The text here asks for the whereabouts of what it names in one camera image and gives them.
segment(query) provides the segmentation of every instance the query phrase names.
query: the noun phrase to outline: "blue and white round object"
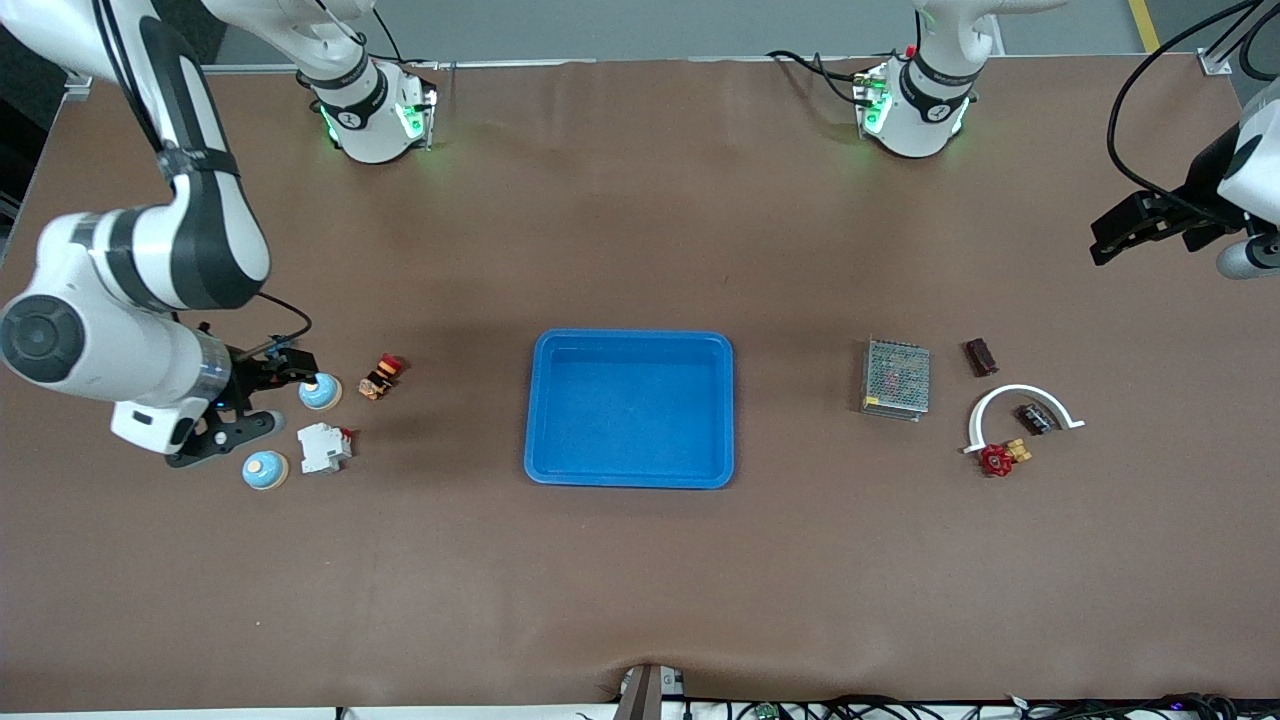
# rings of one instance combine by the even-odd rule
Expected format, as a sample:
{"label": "blue and white round object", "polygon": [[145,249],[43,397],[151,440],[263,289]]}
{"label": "blue and white round object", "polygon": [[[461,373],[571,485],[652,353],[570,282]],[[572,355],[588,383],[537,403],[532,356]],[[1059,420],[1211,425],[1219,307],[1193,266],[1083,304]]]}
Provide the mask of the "blue and white round object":
{"label": "blue and white round object", "polygon": [[316,382],[298,386],[298,400],[308,410],[328,410],[342,400],[342,383],[328,373],[316,373]]}
{"label": "blue and white round object", "polygon": [[261,450],[244,460],[241,477],[253,489],[280,487],[284,478],[289,477],[289,461],[279,452]]}

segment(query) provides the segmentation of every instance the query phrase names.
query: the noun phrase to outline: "yellow floor line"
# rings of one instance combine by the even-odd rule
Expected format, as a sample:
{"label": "yellow floor line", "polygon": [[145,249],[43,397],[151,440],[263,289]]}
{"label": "yellow floor line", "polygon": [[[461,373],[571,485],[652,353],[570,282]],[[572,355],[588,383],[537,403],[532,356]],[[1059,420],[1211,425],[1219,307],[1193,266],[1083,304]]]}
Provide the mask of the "yellow floor line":
{"label": "yellow floor line", "polygon": [[1156,36],[1156,26],[1151,22],[1147,0],[1129,0],[1129,12],[1133,13],[1133,22],[1138,26],[1138,37],[1142,38],[1143,50],[1155,53],[1160,47],[1160,37]]}

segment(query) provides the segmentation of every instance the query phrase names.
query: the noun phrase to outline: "white plastic part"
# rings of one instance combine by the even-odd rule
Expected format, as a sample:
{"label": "white plastic part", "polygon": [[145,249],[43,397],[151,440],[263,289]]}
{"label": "white plastic part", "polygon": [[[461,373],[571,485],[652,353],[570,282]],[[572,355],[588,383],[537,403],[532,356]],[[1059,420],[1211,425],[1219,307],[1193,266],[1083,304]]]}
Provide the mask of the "white plastic part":
{"label": "white plastic part", "polygon": [[982,416],[987,411],[987,406],[991,405],[991,401],[997,395],[1006,392],[1016,392],[1043,402],[1050,413],[1057,418],[1057,423],[1062,425],[1064,430],[1084,427],[1084,420],[1073,419],[1071,414],[1066,411],[1066,406],[1043,389],[1032,386],[1002,386],[982,396],[978,405],[974,405],[973,413],[969,415],[969,447],[964,448],[963,452],[977,452],[987,447],[987,441],[982,437]]}
{"label": "white plastic part", "polygon": [[351,433],[325,423],[307,425],[298,430],[302,443],[302,474],[328,475],[342,469],[343,460],[351,460]]}

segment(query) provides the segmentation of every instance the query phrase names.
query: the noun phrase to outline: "white toy block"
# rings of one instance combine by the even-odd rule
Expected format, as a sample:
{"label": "white toy block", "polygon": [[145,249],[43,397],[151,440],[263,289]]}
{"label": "white toy block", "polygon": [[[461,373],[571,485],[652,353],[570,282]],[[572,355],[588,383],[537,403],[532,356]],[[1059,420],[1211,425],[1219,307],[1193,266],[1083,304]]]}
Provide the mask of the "white toy block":
{"label": "white toy block", "polygon": [[325,423],[298,430],[302,443],[302,474],[328,475],[342,470],[340,462],[351,460],[351,433]]}

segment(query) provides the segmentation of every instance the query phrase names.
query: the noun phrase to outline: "blue tray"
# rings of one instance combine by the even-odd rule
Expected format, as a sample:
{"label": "blue tray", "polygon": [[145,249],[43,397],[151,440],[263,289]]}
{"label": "blue tray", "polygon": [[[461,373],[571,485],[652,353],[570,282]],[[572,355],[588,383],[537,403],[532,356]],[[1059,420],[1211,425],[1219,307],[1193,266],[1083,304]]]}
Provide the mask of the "blue tray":
{"label": "blue tray", "polygon": [[722,487],[733,474],[733,347],[704,332],[543,333],[525,471],[559,486]]}

